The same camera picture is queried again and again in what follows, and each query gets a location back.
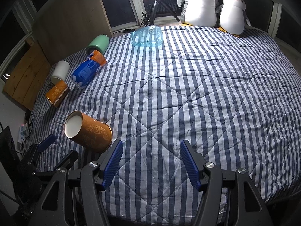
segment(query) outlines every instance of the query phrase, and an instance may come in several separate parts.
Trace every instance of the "blue plastic container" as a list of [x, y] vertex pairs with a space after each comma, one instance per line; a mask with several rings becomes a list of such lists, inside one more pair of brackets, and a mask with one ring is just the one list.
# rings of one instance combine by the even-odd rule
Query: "blue plastic container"
[[86, 87], [105, 63], [106, 59], [103, 55], [94, 50], [73, 72], [71, 81], [79, 89]]
[[134, 46], [158, 47], [163, 42], [163, 33], [160, 27], [151, 25], [132, 32], [130, 39]]

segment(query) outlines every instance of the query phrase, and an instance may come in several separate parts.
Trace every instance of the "orange decorative box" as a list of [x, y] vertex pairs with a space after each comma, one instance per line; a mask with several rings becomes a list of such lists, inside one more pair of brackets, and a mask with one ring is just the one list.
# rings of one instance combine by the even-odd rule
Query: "orange decorative box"
[[67, 138], [97, 153], [106, 151], [112, 142], [112, 130], [107, 124], [80, 111], [67, 117], [64, 132]]
[[45, 96], [55, 107], [58, 107], [69, 91], [67, 84], [61, 80]]

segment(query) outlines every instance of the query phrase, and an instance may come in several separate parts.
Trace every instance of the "stuffed penguin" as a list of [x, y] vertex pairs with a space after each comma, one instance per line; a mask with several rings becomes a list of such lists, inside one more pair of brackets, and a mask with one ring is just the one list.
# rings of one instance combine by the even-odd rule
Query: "stuffed penguin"
[[216, 25], [215, 8], [218, 6], [218, 0], [177, 0], [178, 7], [184, 1], [181, 14], [182, 23], [205, 27]]
[[223, 4], [216, 9], [216, 13], [221, 12], [219, 30], [239, 37], [246, 23], [251, 26], [245, 10], [246, 4], [243, 0], [223, 0]]

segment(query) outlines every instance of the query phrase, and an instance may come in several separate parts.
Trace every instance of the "green tumbler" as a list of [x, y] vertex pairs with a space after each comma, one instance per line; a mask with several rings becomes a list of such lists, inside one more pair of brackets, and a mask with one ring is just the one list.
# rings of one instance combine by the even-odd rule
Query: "green tumbler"
[[109, 47], [109, 37], [107, 35], [99, 35], [98, 37], [94, 38], [94, 40], [87, 46], [86, 52], [89, 55], [94, 50], [97, 50], [102, 55], [106, 52]]

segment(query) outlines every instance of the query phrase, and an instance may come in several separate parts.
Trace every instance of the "white cup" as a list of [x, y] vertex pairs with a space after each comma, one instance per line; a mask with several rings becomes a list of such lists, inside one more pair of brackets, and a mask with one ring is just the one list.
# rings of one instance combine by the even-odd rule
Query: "white cup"
[[51, 82], [55, 85], [60, 80], [65, 81], [70, 69], [70, 64], [67, 61], [61, 60], [57, 63], [55, 70], [51, 75]]

